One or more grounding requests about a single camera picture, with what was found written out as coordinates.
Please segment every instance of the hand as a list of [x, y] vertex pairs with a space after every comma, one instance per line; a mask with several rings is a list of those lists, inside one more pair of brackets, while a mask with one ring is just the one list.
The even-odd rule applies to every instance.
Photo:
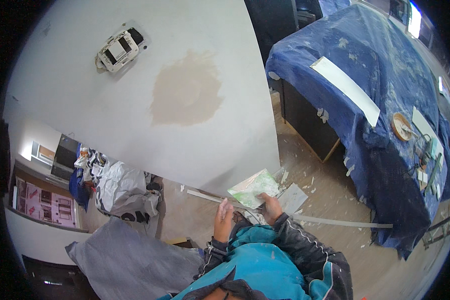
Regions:
[[273, 226], [278, 217], [280, 217], [283, 213], [277, 197], [270, 197], [267, 193], [263, 192], [258, 194], [257, 198], [265, 200], [265, 208], [262, 210], [262, 215], [268, 225]]
[[213, 238], [222, 243], [228, 243], [232, 232], [233, 205], [228, 199], [223, 199], [218, 206], [213, 227]]

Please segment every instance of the person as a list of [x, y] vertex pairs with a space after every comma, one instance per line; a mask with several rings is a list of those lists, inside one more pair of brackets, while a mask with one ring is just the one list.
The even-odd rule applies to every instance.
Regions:
[[173, 299], [353, 299], [345, 256], [282, 212], [276, 197], [258, 198], [269, 225], [252, 225], [225, 198], [195, 281]]

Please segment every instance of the wooden floor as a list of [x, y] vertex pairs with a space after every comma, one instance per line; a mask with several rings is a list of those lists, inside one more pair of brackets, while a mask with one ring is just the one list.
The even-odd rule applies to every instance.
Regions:
[[[311, 154], [296, 131], [283, 122], [276, 94], [272, 96], [272, 104], [282, 166], [275, 174], [275, 179], [280, 182], [283, 172], [287, 171], [289, 175], [283, 184], [285, 187], [292, 183], [300, 188], [310, 186], [303, 189], [308, 199], [301, 207], [302, 215], [370, 222], [370, 209], [358, 201], [353, 182], [345, 175], [344, 147], [340, 145], [330, 159], [322, 164]], [[185, 186], [181, 191], [179, 182], [164, 179], [163, 183], [164, 202], [159, 207], [161, 221], [156, 237], [162, 241], [191, 237], [198, 246], [205, 247], [213, 235], [218, 204], [187, 194], [190, 187]], [[441, 221], [448, 211], [449, 201], [442, 202], [434, 223]], [[102, 221], [88, 223], [97, 227]], [[415, 298], [422, 287], [427, 289], [431, 285], [450, 248], [450, 236], [432, 244], [427, 250], [420, 241], [408, 261], [404, 261], [398, 259], [395, 249], [369, 246], [369, 228], [308, 222], [303, 226], [321, 242], [344, 253], [352, 271], [354, 299]]]

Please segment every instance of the wall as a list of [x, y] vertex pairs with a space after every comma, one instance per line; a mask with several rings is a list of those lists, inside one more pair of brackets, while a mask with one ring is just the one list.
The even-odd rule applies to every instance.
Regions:
[[[149, 37], [117, 73], [97, 52], [122, 24]], [[23, 111], [114, 159], [218, 195], [280, 168], [264, 66], [242, 0], [56, 1], [7, 93]]]
[[10, 94], [6, 95], [3, 118], [8, 123], [12, 166], [17, 159], [37, 172], [50, 175], [50, 169], [31, 161], [32, 141], [55, 152], [59, 146], [61, 133], [31, 117]]
[[90, 233], [64, 230], [24, 218], [5, 209], [6, 226], [19, 258], [22, 255], [48, 263], [75, 265], [65, 246], [83, 242]]

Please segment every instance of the gray tarp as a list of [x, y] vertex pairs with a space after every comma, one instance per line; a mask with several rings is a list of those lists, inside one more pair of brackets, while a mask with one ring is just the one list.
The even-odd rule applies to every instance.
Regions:
[[102, 300], [156, 299], [193, 282], [203, 262], [198, 249], [168, 245], [139, 234], [116, 217], [66, 252]]

